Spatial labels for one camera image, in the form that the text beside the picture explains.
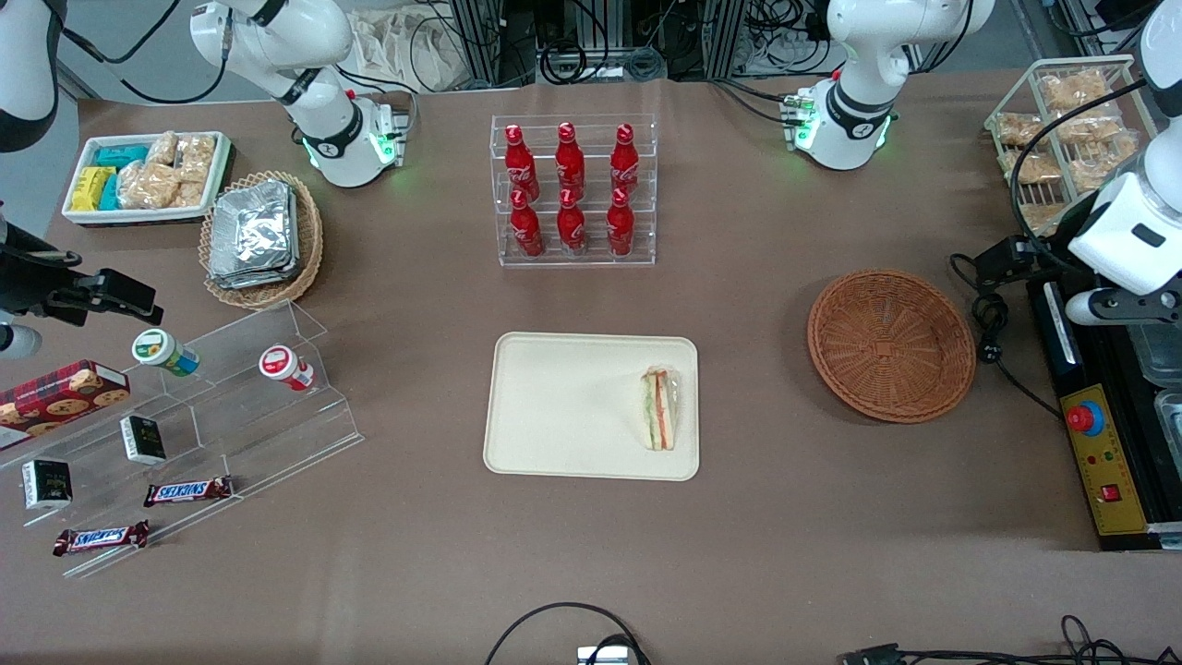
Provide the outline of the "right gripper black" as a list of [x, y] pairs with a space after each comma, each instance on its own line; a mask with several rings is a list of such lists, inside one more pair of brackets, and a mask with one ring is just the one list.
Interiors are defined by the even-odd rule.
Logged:
[[[41, 237], [1, 222], [1, 308], [13, 317], [56, 319], [84, 327], [91, 314], [115, 314], [160, 327], [164, 308], [156, 291], [118, 270], [100, 269], [83, 276], [74, 269], [83, 257], [59, 252]], [[57, 296], [64, 291], [65, 296]]]

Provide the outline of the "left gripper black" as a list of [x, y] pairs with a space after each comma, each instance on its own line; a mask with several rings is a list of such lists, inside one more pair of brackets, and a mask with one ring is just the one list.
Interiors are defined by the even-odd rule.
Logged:
[[1052, 256], [1069, 265], [1069, 269], [1050, 260], [1047, 254], [1039, 254], [1030, 239], [1008, 236], [979, 254], [976, 289], [996, 291], [1027, 278], [1030, 281], [1067, 278], [1067, 283], [1098, 283], [1096, 270], [1069, 252], [1069, 241], [1079, 235], [1095, 202], [1096, 197], [1082, 197], [1070, 203], [1030, 203], [1030, 230], [1046, 245]]

